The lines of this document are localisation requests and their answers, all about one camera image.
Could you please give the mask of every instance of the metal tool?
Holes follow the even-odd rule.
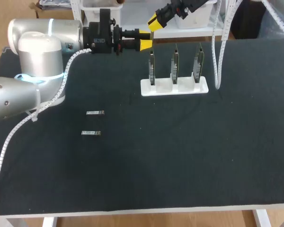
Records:
[[[100,111],[86,111],[86,115],[104,115],[104,110],[100,110]]]
[[[195,52],[194,67],[193,67],[194,79],[196,83],[200,82],[203,61],[204,61],[204,52],[201,44],[199,44]]]
[[[151,85],[154,86],[155,85],[155,54],[153,49],[150,52],[150,59],[148,61],[148,66],[149,66],[149,78],[151,81]]]
[[[179,52],[176,44],[175,52],[173,53],[171,59],[171,70],[170,70],[170,76],[173,84],[178,84],[178,71],[179,71]]]
[[[100,136],[101,131],[82,131],[81,135],[85,136]]]

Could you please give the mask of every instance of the white shelf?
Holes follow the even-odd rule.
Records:
[[[166,3],[161,0],[128,0],[125,1],[121,9],[121,24],[123,30],[140,29],[149,31],[147,22],[152,17],[157,9],[164,7]],[[161,38],[182,38],[182,37],[201,37],[212,36],[213,22],[215,17],[215,7],[213,7],[210,23],[207,27],[192,28],[192,29],[179,29],[176,21],[173,18],[168,22],[168,25],[161,30],[154,33],[155,39]],[[219,19],[216,35],[222,35],[223,22]]]

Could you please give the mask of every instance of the white storage bin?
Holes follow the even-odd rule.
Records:
[[[84,10],[88,24],[100,21],[100,9],[110,9],[110,18],[115,19],[116,25],[121,25],[121,9],[123,4],[116,7],[93,7],[95,0],[81,0],[81,10]]]
[[[213,5],[216,2],[217,0],[209,0],[195,12],[191,13],[189,11],[188,16],[184,20],[175,15],[177,27],[181,29],[189,29],[208,26]]]

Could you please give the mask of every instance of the black table mat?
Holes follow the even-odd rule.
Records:
[[[178,44],[179,76],[191,74],[196,45]],[[284,40],[229,41],[219,91],[203,48],[202,95],[142,97],[148,52],[78,57],[64,103],[9,144],[0,215],[284,203]],[[157,78],[169,76],[173,49],[155,46]],[[7,50],[0,76],[18,73]],[[0,122],[0,151],[25,115]]]

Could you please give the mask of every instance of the white table edge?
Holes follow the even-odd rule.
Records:
[[[179,212],[200,212],[200,211],[260,210],[260,209],[284,209],[284,203],[268,204],[268,205],[235,205],[235,206],[220,206],[220,207],[160,208],[160,209],[140,209],[140,210],[19,214],[19,215],[0,215],[0,217],[2,218],[45,218],[45,217],[76,217],[76,216],[95,216],[95,215],[179,213]]]

